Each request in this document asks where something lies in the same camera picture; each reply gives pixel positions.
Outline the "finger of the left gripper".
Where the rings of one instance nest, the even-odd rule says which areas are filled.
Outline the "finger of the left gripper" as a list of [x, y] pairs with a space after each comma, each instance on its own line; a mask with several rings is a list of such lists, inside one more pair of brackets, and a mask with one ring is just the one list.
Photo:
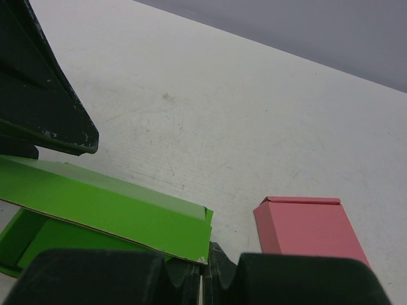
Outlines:
[[99, 132], [28, 1], [1, 1], [1, 136], [80, 156]]
[[38, 159], [39, 151], [32, 144], [2, 135], [0, 137], [0, 155]]

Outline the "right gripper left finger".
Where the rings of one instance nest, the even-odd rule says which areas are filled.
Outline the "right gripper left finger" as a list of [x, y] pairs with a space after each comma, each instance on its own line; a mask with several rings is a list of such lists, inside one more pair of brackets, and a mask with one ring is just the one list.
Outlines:
[[200, 267], [142, 250], [51, 249], [37, 255], [5, 304], [198, 304]]

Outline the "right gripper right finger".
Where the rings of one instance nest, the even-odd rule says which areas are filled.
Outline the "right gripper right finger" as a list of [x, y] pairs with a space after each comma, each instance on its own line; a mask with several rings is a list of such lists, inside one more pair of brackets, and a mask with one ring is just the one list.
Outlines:
[[332, 257], [243, 253], [238, 264], [210, 244], [204, 304], [390, 304], [367, 265]]

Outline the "green paper box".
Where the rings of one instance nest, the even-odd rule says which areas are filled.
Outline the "green paper box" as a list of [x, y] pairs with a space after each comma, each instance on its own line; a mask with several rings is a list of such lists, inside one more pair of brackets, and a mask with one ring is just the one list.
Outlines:
[[211, 210], [76, 165], [2, 156], [1, 200], [18, 207], [1, 232], [8, 276], [51, 248], [149, 249], [208, 262]]

